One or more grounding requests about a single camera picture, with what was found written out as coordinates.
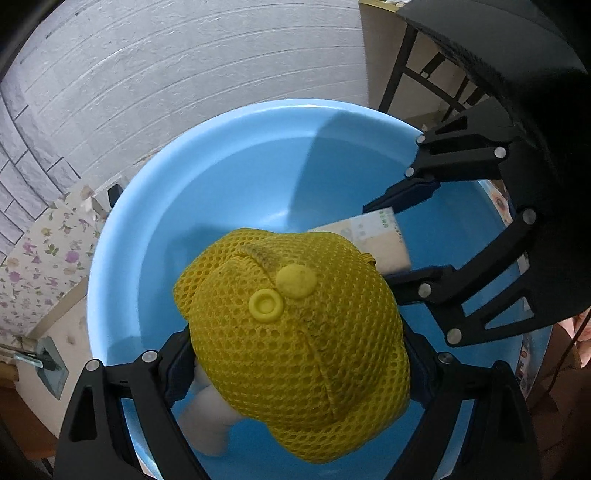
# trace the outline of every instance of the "wooden board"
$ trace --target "wooden board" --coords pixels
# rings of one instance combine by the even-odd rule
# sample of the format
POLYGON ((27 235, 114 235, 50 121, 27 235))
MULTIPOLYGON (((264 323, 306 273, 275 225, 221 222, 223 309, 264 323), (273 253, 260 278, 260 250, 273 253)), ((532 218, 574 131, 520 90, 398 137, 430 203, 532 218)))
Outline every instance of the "wooden board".
POLYGON ((378 7, 383 10, 388 10, 390 12, 397 12, 401 8, 395 3, 382 2, 382 0, 359 0, 359 3, 364 5, 371 5, 372 7, 378 7))
POLYGON ((0 418, 29 460, 56 454, 57 439, 27 407, 16 390, 0 388, 0 418))

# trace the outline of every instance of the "yellow mesh laundry bag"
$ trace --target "yellow mesh laundry bag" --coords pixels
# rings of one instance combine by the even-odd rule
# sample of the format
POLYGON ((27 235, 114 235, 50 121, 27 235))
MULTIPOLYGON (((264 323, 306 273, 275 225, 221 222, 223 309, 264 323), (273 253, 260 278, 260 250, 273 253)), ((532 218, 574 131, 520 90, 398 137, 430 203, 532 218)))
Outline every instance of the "yellow mesh laundry bag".
POLYGON ((222 397, 309 462, 357 449, 408 404, 401 319, 374 264, 334 233, 240 229, 174 287, 222 397))

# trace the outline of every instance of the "blue plastic basin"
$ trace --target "blue plastic basin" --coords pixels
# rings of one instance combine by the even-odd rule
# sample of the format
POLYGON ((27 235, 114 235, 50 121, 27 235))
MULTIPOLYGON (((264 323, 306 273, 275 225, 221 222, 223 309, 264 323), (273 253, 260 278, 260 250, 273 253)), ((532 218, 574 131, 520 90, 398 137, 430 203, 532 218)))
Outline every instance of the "blue plastic basin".
MULTIPOLYGON (((358 215, 366 202, 403 178, 420 132, 391 116, 348 103, 282 100, 251 105, 204 122, 160 151, 118 200, 98 243, 89 282, 92 354, 105 364, 133 361, 185 326, 172 296, 183 269, 213 241, 240 227, 300 232, 358 215)), ((397 216, 414 268, 460 267, 504 228, 478 183, 445 184, 431 200, 397 216)), ((475 310, 518 275, 510 268, 466 303, 475 310)), ((495 323, 521 317, 521 303, 495 323)), ((411 326, 448 350, 423 306, 405 307, 411 326)), ((521 338, 458 348, 463 362, 515 365, 521 338)), ((440 474, 463 439, 462 408, 440 474)), ((175 406, 175 413, 182 404, 175 406)), ((139 456, 155 473, 131 402, 125 404, 139 456)), ((231 432, 229 453, 199 455, 213 480, 339 478, 377 480, 390 470, 423 410, 403 418, 361 449, 325 465, 284 450, 264 424, 231 432)))

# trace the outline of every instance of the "white wall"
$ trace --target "white wall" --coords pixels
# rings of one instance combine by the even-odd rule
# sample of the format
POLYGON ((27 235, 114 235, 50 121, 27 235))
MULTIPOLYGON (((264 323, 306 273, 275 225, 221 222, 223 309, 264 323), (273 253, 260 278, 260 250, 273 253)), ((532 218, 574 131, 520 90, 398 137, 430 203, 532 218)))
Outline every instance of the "white wall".
MULTIPOLYGON (((96 188, 242 105, 315 97, 376 107, 403 32, 394 14, 360 13, 356 0, 66 0, 1 90, 13 119, 28 105, 51 159, 96 188)), ((435 53, 425 38, 419 47, 417 65, 435 53)), ((448 67, 439 83, 459 78, 448 67)), ((402 87, 398 116, 439 109, 419 85, 402 87)))

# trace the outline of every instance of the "chair leg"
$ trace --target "chair leg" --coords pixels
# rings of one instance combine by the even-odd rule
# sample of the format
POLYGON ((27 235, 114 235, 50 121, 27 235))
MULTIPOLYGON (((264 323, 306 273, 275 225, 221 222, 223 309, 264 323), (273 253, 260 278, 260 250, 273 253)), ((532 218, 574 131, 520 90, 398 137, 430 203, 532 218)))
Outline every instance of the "chair leg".
POLYGON ((386 85, 382 101, 379 104, 378 110, 380 112, 388 113, 390 105, 392 105, 394 94, 398 89, 398 85, 400 85, 400 79, 402 78, 404 67, 408 62, 410 53, 413 50, 415 40, 417 39, 417 34, 418 30, 416 28, 407 25, 406 30, 404 31, 402 45, 400 45, 400 50, 398 51, 398 57, 396 57, 396 62, 394 62, 394 68, 392 69, 388 85, 386 85))

